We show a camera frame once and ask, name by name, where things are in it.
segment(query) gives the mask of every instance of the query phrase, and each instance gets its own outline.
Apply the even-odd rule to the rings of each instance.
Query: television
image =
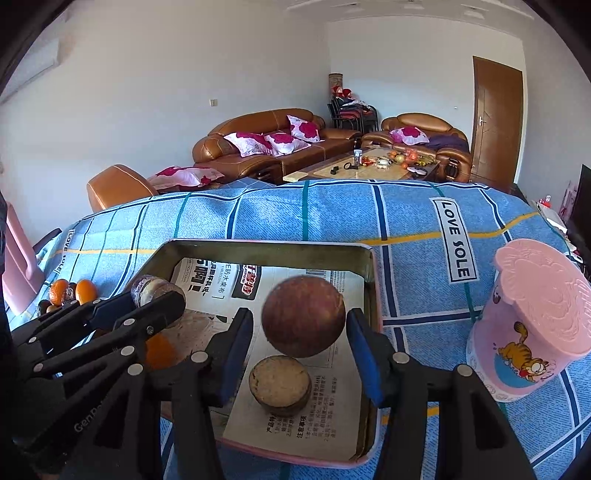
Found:
[[[573,211],[566,222],[569,238],[581,253],[586,265],[591,265],[591,168],[583,165]]]

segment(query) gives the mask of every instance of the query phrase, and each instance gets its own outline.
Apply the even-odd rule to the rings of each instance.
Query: blanket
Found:
[[[230,187],[137,200],[76,222],[43,251],[47,281],[37,301],[57,278],[89,278],[102,297],[121,292],[150,255],[173,238],[363,242],[378,258],[384,333],[396,350],[452,369],[466,361],[468,334],[491,294],[496,250],[516,238],[567,250],[562,237],[522,200],[478,184],[313,180]],[[453,205],[465,227],[471,263],[460,265],[464,271],[456,268],[442,234],[438,208],[443,203]],[[33,312],[34,305],[13,318],[11,327]],[[591,356],[504,405],[539,479],[560,477],[591,432],[590,371]],[[430,409],[424,479],[434,476],[437,427],[436,408]],[[162,433],[165,474],[173,480],[178,478],[174,432],[166,421]],[[228,479],[371,478],[377,462],[376,456],[351,470],[318,469],[224,447],[220,457]]]

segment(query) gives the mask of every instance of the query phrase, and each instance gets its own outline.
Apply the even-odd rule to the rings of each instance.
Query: purple blanket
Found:
[[[432,150],[439,150],[440,148],[455,148],[466,153],[470,153],[470,146],[468,142],[457,135],[433,135],[429,138],[429,143],[425,147]]]

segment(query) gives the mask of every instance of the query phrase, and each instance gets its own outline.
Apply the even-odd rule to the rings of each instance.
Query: black chair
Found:
[[[357,130],[361,132],[362,124],[359,118],[344,118],[340,115],[339,110],[335,107],[335,105],[330,102],[327,103],[326,106],[329,108],[330,118],[333,122],[333,128],[345,129],[345,124],[347,127],[350,126],[351,130]]]
[[[349,122],[356,121],[358,125],[357,129],[362,135],[378,129],[378,112],[373,106],[369,106],[370,111],[368,112],[361,105],[354,104],[343,106],[342,102],[342,99],[337,99],[335,96],[332,96],[330,99],[330,103],[332,104],[334,111],[337,113],[338,118]]]

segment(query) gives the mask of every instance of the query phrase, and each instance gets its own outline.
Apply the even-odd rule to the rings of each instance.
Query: metal tray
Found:
[[[372,250],[362,244],[337,244],[318,242],[273,242],[243,240],[176,239],[162,244],[127,285],[141,275],[155,275],[170,280],[174,267],[183,258],[200,258],[234,264],[260,265],[263,267],[309,268],[318,270],[351,271],[365,280],[363,309],[373,330],[382,330],[375,287],[375,258]],[[378,409],[362,395],[359,434],[355,455],[347,462],[293,457],[292,463],[332,468],[352,468],[369,460],[377,448],[380,416]],[[252,448],[245,446],[245,451]],[[284,460],[285,455],[268,450],[258,455]]]

